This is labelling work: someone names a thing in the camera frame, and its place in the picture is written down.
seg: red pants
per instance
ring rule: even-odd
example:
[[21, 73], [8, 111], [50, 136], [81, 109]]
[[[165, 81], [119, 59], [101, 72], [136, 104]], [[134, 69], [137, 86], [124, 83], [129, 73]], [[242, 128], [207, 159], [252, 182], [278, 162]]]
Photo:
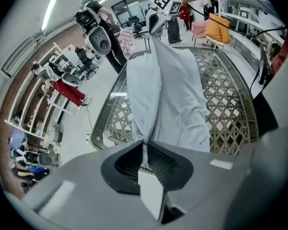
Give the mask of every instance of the red pants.
[[85, 98], [85, 94], [81, 93], [75, 87], [64, 83], [62, 79], [53, 82], [53, 88], [71, 102], [75, 103], [77, 106], [81, 106], [83, 104], [82, 100]]

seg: person in black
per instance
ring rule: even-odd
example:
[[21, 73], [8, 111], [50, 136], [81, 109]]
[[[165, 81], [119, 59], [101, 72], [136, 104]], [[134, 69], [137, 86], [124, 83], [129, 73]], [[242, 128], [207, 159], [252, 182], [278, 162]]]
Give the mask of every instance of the person in black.
[[[91, 10], [93, 10], [95, 13], [104, 13], [106, 14], [106, 16], [109, 18], [111, 26], [115, 25], [113, 16], [111, 14], [110, 11], [108, 11], [106, 8], [102, 7], [97, 1], [93, 1], [93, 0], [81, 0], [80, 4], [82, 5], [81, 9], [84, 7], [88, 7]], [[100, 24], [101, 27], [103, 27], [109, 38], [111, 41], [111, 50], [110, 52], [106, 55], [108, 61], [110, 62], [110, 64], [112, 65], [112, 67], [114, 68], [114, 70], [119, 74], [120, 71], [122, 70], [122, 68], [124, 67], [124, 65], [127, 62], [127, 59], [125, 58], [120, 45], [118, 43], [118, 41], [116, 40], [115, 35], [113, 34], [113, 32], [110, 30], [110, 25], [101, 18]]]

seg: orange cloth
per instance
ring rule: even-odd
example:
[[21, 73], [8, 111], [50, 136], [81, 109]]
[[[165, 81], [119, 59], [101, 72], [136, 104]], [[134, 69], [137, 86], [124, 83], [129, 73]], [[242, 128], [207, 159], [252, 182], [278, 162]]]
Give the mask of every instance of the orange cloth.
[[[230, 21], [221, 18], [215, 14], [210, 13], [209, 17], [226, 25], [229, 26]], [[229, 29], [226, 27], [223, 27], [222, 25], [212, 21], [212, 20], [208, 20], [207, 22], [207, 28], [205, 31], [206, 35], [211, 37], [214, 40], [217, 40], [223, 44], [230, 44], [231, 39], [230, 39], [230, 34], [229, 34]]]

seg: ceiling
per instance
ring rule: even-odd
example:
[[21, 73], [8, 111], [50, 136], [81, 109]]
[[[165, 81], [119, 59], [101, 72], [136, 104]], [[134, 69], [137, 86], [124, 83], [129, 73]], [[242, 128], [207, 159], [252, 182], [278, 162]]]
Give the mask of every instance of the ceiling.
[[[45, 12], [50, 0], [17, 0], [0, 28], [0, 66], [27, 38], [41, 33]], [[44, 35], [48, 35], [73, 20], [80, 0], [57, 0]], [[106, 8], [122, 0], [107, 0]]]

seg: pink cloth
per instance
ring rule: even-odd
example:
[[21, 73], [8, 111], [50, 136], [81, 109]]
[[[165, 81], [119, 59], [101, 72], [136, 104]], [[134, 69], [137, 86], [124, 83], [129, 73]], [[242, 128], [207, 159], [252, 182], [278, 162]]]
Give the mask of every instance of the pink cloth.
[[192, 33], [194, 38], [204, 38], [205, 36], [205, 29], [206, 29], [206, 24], [207, 21], [203, 22], [192, 22]]
[[133, 29], [131, 27], [128, 27], [115, 34], [126, 59], [130, 59], [132, 55], [130, 52], [130, 48], [134, 42], [134, 37], [132, 33]]

